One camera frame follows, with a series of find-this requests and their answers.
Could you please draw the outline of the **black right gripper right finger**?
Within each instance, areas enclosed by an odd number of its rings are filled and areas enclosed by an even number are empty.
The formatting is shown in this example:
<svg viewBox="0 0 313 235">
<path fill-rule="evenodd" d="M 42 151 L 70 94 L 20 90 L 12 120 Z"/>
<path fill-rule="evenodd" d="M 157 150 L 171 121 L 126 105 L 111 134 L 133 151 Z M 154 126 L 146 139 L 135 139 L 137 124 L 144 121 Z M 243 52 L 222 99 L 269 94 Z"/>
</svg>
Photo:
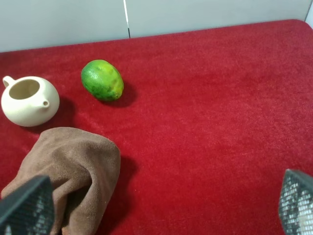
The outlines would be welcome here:
<svg viewBox="0 0 313 235">
<path fill-rule="evenodd" d="M 278 215 L 285 234 L 313 233 L 313 178 L 310 175 L 300 170 L 285 171 Z"/>
</svg>

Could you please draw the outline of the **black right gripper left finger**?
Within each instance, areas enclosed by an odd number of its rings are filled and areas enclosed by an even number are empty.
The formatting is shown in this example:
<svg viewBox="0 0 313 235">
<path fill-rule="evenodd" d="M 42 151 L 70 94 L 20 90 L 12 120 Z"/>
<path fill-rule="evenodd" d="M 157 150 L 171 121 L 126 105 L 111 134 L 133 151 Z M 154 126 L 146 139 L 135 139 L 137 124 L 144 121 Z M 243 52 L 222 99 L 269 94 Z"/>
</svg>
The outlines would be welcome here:
<svg viewBox="0 0 313 235">
<path fill-rule="evenodd" d="M 54 224 L 53 188 L 48 176 L 35 176 L 0 201 L 2 235 L 48 235 Z"/>
</svg>

